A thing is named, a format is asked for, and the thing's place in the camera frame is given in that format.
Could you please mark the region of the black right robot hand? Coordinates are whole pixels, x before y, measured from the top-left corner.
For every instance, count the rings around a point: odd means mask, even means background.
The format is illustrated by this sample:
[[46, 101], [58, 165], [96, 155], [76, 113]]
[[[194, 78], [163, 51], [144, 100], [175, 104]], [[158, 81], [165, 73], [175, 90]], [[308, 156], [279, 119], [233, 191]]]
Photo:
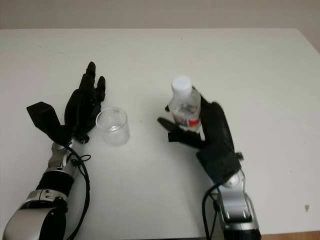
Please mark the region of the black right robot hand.
[[208, 102], [203, 96], [200, 97], [200, 107], [199, 116], [204, 140], [199, 133], [183, 130], [178, 124], [159, 117], [158, 123], [168, 131], [168, 141], [200, 150], [207, 146], [221, 147], [227, 153], [236, 155], [231, 131], [222, 107], [215, 101]]

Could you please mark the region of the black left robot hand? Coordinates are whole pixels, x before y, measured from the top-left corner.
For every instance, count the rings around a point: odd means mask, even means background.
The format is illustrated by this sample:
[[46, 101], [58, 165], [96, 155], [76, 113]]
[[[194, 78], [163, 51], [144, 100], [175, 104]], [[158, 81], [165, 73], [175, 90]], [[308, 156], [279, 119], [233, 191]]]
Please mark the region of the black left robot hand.
[[90, 140], [88, 133], [96, 125], [106, 96], [106, 79], [101, 76], [95, 83], [95, 77], [96, 65], [91, 61], [64, 111], [65, 125], [72, 129], [74, 138], [82, 144]]

